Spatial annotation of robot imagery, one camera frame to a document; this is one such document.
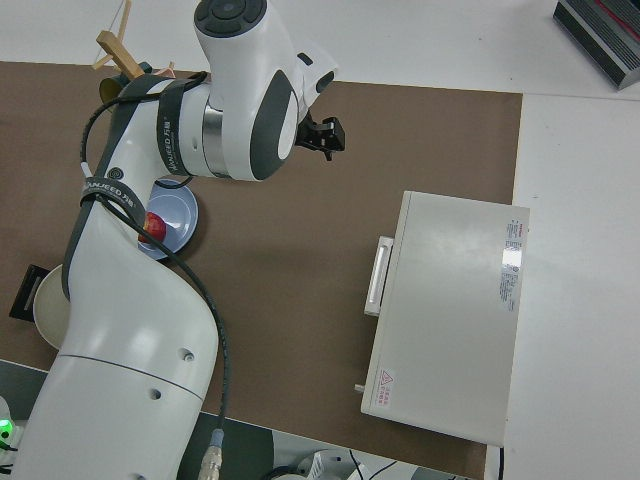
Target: red apple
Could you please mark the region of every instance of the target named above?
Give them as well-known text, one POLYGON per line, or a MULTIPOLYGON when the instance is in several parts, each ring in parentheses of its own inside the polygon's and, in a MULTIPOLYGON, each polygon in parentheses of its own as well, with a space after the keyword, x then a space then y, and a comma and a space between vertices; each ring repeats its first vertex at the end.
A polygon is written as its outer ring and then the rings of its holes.
MULTIPOLYGON (((151 234, 153 238, 162 242, 167 235, 167 224, 153 212, 147 212, 144 219, 144 229, 151 234)), ((149 243, 142 235, 138 235, 138 241, 143 243, 149 243)))

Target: wooden stick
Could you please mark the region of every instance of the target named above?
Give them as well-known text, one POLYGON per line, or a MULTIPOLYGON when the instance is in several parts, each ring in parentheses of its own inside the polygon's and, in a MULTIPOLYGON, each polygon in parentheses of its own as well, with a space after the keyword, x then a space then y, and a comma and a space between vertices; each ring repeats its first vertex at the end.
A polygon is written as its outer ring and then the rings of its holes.
POLYGON ((133 59, 131 54, 122 45, 122 42, 118 40, 112 32, 103 30, 96 38, 96 42, 104 49, 105 52, 113 57, 113 61, 120 67, 120 70, 129 78, 133 80, 136 77, 144 75, 144 71, 140 68, 140 65, 133 59))
POLYGON ((102 57, 100 60, 98 60, 96 63, 94 63, 93 65, 91 65, 91 67, 94 70, 98 70, 99 68, 102 68, 105 66, 105 64, 111 60, 113 57, 109 54, 105 55, 104 57, 102 57))
POLYGON ((132 0, 125 0, 124 12, 122 12, 122 18, 120 19, 120 28, 118 29, 118 40, 124 40, 124 31, 127 28, 127 22, 129 21, 129 13, 131 13, 132 0))

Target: black cable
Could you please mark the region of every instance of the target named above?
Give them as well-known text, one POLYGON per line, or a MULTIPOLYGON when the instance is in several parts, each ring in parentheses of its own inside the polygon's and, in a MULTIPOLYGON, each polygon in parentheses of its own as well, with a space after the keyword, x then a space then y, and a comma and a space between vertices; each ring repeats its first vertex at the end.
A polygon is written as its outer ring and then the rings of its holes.
POLYGON ((393 467, 396 463, 398 463, 398 461, 394 461, 391 462, 389 465, 387 465, 386 467, 382 467, 380 470, 378 470, 376 473, 374 473, 373 475, 371 475, 369 477, 369 480, 371 480, 374 477, 377 477, 380 473, 384 472, 386 469, 393 467))
POLYGON ((193 176, 187 177, 186 180, 183 180, 182 182, 176 183, 176 184, 164 183, 164 182, 161 182, 160 180, 156 180, 153 183, 155 183, 156 185, 158 185, 159 187, 162 187, 162 188, 166 188, 166 189, 169 189, 169 190, 177 190, 178 188, 182 188, 185 185, 187 185, 191 180, 193 180, 193 176))
POLYGON ((8 443, 3 442, 2 440, 0 440, 0 450, 4 450, 5 452, 17 452, 18 451, 17 448, 13 448, 11 445, 9 445, 8 443))
POLYGON ((498 480, 504 476, 504 447, 500 449, 500 467, 498 467, 498 480))
POLYGON ((362 476, 362 472, 360 471, 360 465, 358 465, 358 462, 356 461, 356 457, 353 456, 353 450, 349 449, 349 455, 351 455, 351 460, 353 460, 353 464, 356 466, 356 470, 358 470, 358 475, 360 475, 360 480, 364 480, 364 477, 362 476))
MULTIPOLYGON (((204 82, 206 78, 207 78, 207 72, 199 72, 193 75, 193 79, 185 84, 184 91, 187 92, 192 88, 197 87, 202 82, 204 82)), ((85 125, 84 130, 82 132, 82 141, 80 142, 80 162, 83 163, 87 161, 87 143, 89 141, 89 133, 91 133, 91 128, 93 127, 93 124, 96 123, 96 120, 98 119, 98 117, 100 117, 100 115, 102 115, 112 106, 120 103, 145 103, 153 100, 158 100, 161 95, 162 95, 162 92, 157 92, 157 93, 145 93, 144 95, 133 95, 129 97, 127 96, 116 97, 100 105, 100 107, 98 107, 96 111, 93 112, 91 117, 89 117, 89 121, 85 125)))
POLYGON ((120 212, 116 207, 111 205, 108 199, 104 198, 102 195, 96 194, 95 200, 100 202, 109 212, 115 215, 121 222, 126 224, 128 227, 135 230, 138 235, 142 235, 148 243, 152 244, 154 247, 162 251, 167 257, 173 260, 178 267, 180 267, 184 273, 191 279, 191 281, 195 284, 195 286, 200 291, 200 294, 204 298, 209 310, 211 310, 211 314, 213 315, 213 319, 216 324, 216 328, 218 330, 218 339, 220 340, 220 346, 222 349, 222 364, 223 364, 223 373, 222 373, 222 397, 220 399, 220 410, 218 413, 218 422, 217 427, 222 429, 224 420, 226 418, 227 413, 227 404, 229 400, 229 383, 231 378, 231 360, 229 358, 229 344, 227 341, 227 332, 224 326, 224 321, 216 308, 215 302, 207 288, 204 286, 200 278, 195 274, 191 267, 187 265, 180 257, 178 257, 174 252, 172 252, 169 248, 167 248, 162 242, 158 241, 155 237, 153 237, 150 233, 148 233, 144 228, 138 225, 134 220, 127 217, 125 214, 120 212))
POLYGON ((271 470, 269 473, 265 473, 260 480, 274 480, 275 478, 281 477, 283 475, 287 475, 290 473, 296 473, 298 470, 295 467, 290 467, 285 465, 283 467, 276 467, 271 470))

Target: metal connector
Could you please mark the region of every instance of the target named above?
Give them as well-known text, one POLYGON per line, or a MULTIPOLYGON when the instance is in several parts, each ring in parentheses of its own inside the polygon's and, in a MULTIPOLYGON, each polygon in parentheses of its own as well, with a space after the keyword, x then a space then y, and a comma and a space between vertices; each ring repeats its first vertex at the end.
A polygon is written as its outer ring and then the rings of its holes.
POLYGON ((222 467, 222 449, 210 446, 202 457, 200 474, 198 480, 218 480, 220 478, 220 468, 222 467))

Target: green light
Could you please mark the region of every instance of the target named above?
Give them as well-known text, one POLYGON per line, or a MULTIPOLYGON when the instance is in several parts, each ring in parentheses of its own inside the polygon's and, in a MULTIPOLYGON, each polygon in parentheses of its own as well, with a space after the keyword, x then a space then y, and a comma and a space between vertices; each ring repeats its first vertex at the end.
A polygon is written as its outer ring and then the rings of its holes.
POLYGON ((11 435, 12 431, 13 431, 13 424, 11 423, 10 420, 4 419, 4 418, 0 420, 0 435, 4 432, 7 433, 7 435, 2 435, 3 438, 6 438, 9 435, 11 435))

